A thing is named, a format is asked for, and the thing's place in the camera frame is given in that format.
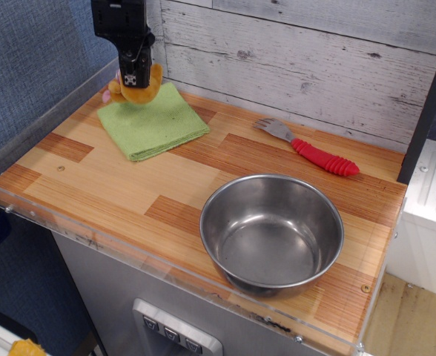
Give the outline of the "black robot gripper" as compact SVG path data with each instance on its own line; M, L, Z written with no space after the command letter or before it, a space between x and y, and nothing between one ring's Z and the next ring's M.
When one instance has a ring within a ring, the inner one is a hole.
M146 2L92 1L91 10L95 35L117 49L123 85L147 88L155 36L148 26Z

